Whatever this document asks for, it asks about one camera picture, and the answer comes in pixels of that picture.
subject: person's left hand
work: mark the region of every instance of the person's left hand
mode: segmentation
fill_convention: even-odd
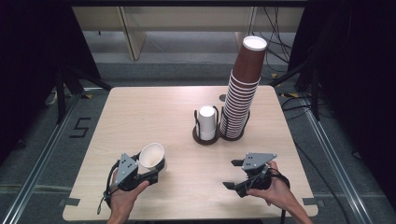
[[[115,181],[117,176],[117,171],[113,174],[113,181]],[[149,182],[146,180],[142,182],[137,188],[131,191],[124,191],[122,189],[117,189],[115,187],[111,190],[111,215],[108,219],[108,224],[116,224],[116,223],[125,223],[129,215],[134,208],[134,202],[137,199],[137,196],[145,190],[145,188],[149,185]]]

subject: wooden table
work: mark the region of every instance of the wooden table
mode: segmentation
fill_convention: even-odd
[[[159,183],[139,196],[130,219],[279,217],[281,211],[267,206],[263,199],[240,198],[222,184],[246,179],[245,172],[233,167],[231,160],[242,160],[247,152],[277,154],[275,161],[290,180],[298,201],[313,198],[272,87],[257,89],[250,120],[240,140],[220,138],[210,146],[193,140],[194,110],[201,105],[215,105],[221,110],[224,103],[219,96],[227,91],[227,86],[114,88],[70,194],[70,198],[80,199],[79,204],[67,205],[64,219],[108,219],[110,209],[105,203],[100,215],[96,210],[111,166],[121,153],[132,156],[152,142],[164,146],[167,170],[160,172]],[[309,216],[318,212],[316,205],[304,208]]]

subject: tripod leg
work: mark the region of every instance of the tripod leg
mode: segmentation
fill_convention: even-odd
[[[91,77],[90,75],[84,73],[83,71],[81,71],[77,68],[67,66],[67,69],[69,69],[72,73],[77,74],[80,77],[87,79],[88,81],[97,85],[98,87],[103,88],[104,90],[111,91],[111,89],[113,89],[112,86],[108,85],[107,83],[103,82],[102,80]]]
[[[56,94],[58,96],[58,120],[56,123],[60,123],[66,112],[66,102],[64,100],[64,79],[62,77],[62,71],[59,71],[57,74]]]
[[[291,69],[288,73],[286,73],[282,77],[279,77],[276,80],[274,80],[273,82],[271,82],[269,85],[272,87],[279,85],[280,83],[288,80],[289,78],[294,77],[295,75],[301,73],[305,69],[305,66],[306,66],[306,63],[302,63],[302,64],[298,65],[297,67]]]
[[[318,69],[314,68],[314,74],[312,76],[312,92],[311,92],[311,110],[317,120],[319,118],[318,112],[318,89],[319,89],[319,77],[318,77]]]

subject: cable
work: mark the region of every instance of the cable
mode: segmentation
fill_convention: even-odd
[[[255,10],[256,10],[256,7],[254,7],[253,10],[251,11],[250,24],[248,26],[248,31],[247,31],[248,34],[250,34],[250,31],[251,31],[251,25],[253,24],[253,17],[254,17],[254,14],[255,14]]]
[[[318,167],[313,163],[313,161],[308,157],[308,155],[303,151],[303,149],[297,144],[297,142],[293,139],[294,145],[304,154],[304,156],[306,157],[306,159],[311,163],[311,165],[314,167],[314,169],[317,171],[318,175],[320,176],[320,178],[323,180],[323,183],[326,185],[326,187],[329,189],[330,193],[332,194],[332,196],[334,197],[334,199],[337,201],[338,205],[341,208],[341,211],[344,214],[344,217],[346,219],[346,223],[350,223],[349,221],[349,217],[347,216],[347,211],[345,209],[345,207],[341,204],[340,199],[337,197],[337,195],[335,194],[334,190],[330,187],[330,184],[327,182],[327,180],[324,178],[323,174],[319,171]]]
[[[289,111],[289,110],[293,110],[293,109],[298,109],[298,108],[311,108],[311,105],[297,105],[295,107],[290,107],[290,108],[286,108],[286,109],[282,109],[283,111]]]
[[[305,113],[306,113],[306,111],[305,111],[304,113],[300,114],[300,115],[297,115],[297,116],[288,118],[288,119],[286,119],[286,120],[297,119],[297,118],[299,118],[300,116],[304,115]]]
[[[293,98],[289,98],[288,100],[286,100],[285,102],[283,102],[283,104],[280,106],[283,109],[283,106],[292,101],[292,100],[296,100],[296,99],[307,99],[307,98],[311,98],[310,96],[303,96],[303,97],[293,97]]]
[[[286,59],[280,57],[277,53],[275,53],[273,50],[271,49],[267,49],[268,53],[271,53],[272,55],[276,56],[278,59],[282,60],[284,63],[289,63],[288,61],[286,61]]]
[[[277,15],[278,15],[278,11],[279,11],[279,8],[278,8],[278,7],[275,7],[275,23],[273,23],[273,21],[271,20],[271,18],[270,18],[270,16],[269,16],[268,12],[267,12],[267,10],[266,10],[266,8],[264,7],[265,15],[267,16],[268,21],[270,22],[271,27],[273,28],[273,32],[272,32],[271,37],[270,37],[270,43],[272,42],[272,37],[275,36],[275,37],[277,38],[277,40],[279,41],[279,44],[280,44],[280,46],[281,46],[281,49],[282,49],[283,53],[285,54],[285,57],[286,57],[286,55],[290,57],[289,52],[288,52],[288,51],[286,50],[286,48],[285,48],[285,45],[286,45],[286,44],[284,44],[283,41],[282,41],[282,39],[280,38],[279,26],[278,26],[278,24],[277,24]]]
[[[268,39],[267,37],[265,37],[263,34],[262,34],[262,32],[259,32],[259,34],[262,36],[262,38],[265,40],[265,41],[267,41],[267,42],[271,42],[272,44],[276,44],[276,45],[279,45],[279,46],[284,46],[285,48],[288,48],[288,49],[291,49],[291,46],[289,46],[289,45],[287,45],[287,44],[285,44],[285,43],[279,43],[279,42],[275,42],[274,40],[270,40],[270,39]]]
[[[352,23],[352,9],[350,9],[350,12],[349,12],[349,22],[348,22],[348,28],[347,28],[346,39],[345,39],[345,41],[344,41],[344,44],[343,44],[339,49],[343,49],[343,48],[347,45],[347,42],[348,42],[349,36],[350,36],[350,27],[351,27],[351,23]]]

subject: gray floor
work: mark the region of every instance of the gray floor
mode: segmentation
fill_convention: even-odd
[[[227,85],[228,75],[233,66],[238,47],[233,33],[148,33],[145,46],[138,61],[131,61],[124,36],[118,32],[86,32],[92,55],[104,81],[114,86],[147,85]],[[292,45],[294,34],[281,34],[282,40]],[[276,44],[270,49],[286,58]],[[287,63],[267,53],[267,63],[263,69],[262,85],[272,80],[272,75],[281,76]],[[276,92],[292,93],[297,77],[276,87]],[[85,87],[94,87],[83,82]],[[90,143],[97,120],[106,102],[107,92],[93,91],[90,97],[82,97],[74,107],[59,141],[44,164],[42,175],[35,183],[35,189],[22,209],[18,223],[67,223],[62,218],[64,200],[67,199],[78,174],[79,166]],[[288,97],[279,96],[285,103]],[[290,100],[284,108],[300,106],[300,99]],[[296,108],[285,110],[291,135],[301,148],[300,158],[308,177],[309,184],[317,199],[319,212],[312,217],[315,223],[359,223],[346,193],[324,153],[324,149],[308,119],[309,110]],[[334,151],[340,158],[348,177],[359,193],[373,223],[395,223],[395,211],[376,184],[363,161],[351,155],[354,150],[332,110],[328,107],[325,95],[320,97],[320,124],[323,126]],[[82,134],[75,130],[81,118],[81,125],[89,127],[85,137],[71,138]],[[29,177],[37,158],[50,139],[57,119],[57,107],[49,105],[43,109],[26,134],[26,148],[13,150],[0,167],[0,218],[3,220],[7,210],[15,201],[21,186]],[[242,220],[226,220],[223,223],[248,223]],[[279,218],[263,219],[262,223],[279,223]],[[287,218],[286,223],[293,223]]]

